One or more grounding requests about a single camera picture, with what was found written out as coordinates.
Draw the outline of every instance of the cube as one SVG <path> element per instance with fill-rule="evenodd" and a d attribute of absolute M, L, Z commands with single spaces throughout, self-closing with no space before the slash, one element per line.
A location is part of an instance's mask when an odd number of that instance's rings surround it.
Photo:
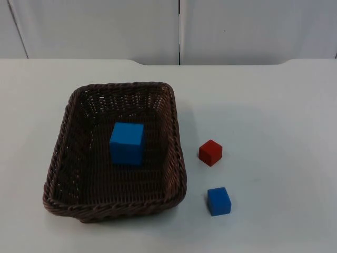
<path fill-rule="evenodd" d="M 109 145 L 113 164 L 142 165 L 145 147 L 144 125 L 115 123 Z"/>
<path fill-rule="evenodd" d="M 232 203 L 226 188 L 215 188 L 207 191 L 207 205 L 212 216 L 226 215 L 231 212 Z"/>
<path fill-rule="evenodd" d="M 209 140 L 199 148 L 199 159 L 208 166 L 214 165 L 222 157 L 222 146 Z"/>

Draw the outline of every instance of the brown wicker basket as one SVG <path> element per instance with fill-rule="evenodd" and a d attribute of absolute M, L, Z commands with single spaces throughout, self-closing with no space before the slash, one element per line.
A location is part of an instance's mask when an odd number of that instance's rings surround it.
<path fill-rule="evenodd" d="M 115 122 L 145 125 L 143 166 L 111 163 Z M 168 84 L 91 84 L 74 91 L 44 185 L 49 212 L 97 222 L 160 212 L 185 194 L 175 98 Z"/>

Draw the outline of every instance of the small blue cube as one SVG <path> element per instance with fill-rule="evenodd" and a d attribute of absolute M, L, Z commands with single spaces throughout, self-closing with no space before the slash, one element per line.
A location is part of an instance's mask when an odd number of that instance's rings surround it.
<path fill-rule="evenodd" d="M 113 164 L 142 165 L 145 147 L 144 125 L 115 123 L 109 144 Z"/>
<path fill-rule="evenodd" d="M 226 215 L 231 212 L 232 203 L 224 187 L 209 189 L 207 204 L 212 216 Z"/>

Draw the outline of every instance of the red cube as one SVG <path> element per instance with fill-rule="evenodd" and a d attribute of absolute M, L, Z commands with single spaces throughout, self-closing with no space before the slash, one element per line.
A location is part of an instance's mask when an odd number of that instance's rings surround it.
<path fill-rule="evenodd" d="M 199 159 L 212 166 L 222 157 L 222 146 L 215 141 L 209 140 L 199 148 Z"/>

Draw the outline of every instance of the white wall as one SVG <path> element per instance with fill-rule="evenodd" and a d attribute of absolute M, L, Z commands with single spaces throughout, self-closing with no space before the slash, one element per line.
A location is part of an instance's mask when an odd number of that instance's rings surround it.
<path fill-rule="evenodd" d="M 336 13 L 336 0 L 181 0 L 181 63 L 334 58 Z"/>
<path fill-rule="evenodd" d="M 177 0 L 10 0 L 29 58 L 177 64 Z"/>
<path fill-rule="evenodd" d="M 0 0 L 0 58 L 26 58 L 6 0 Z"/>

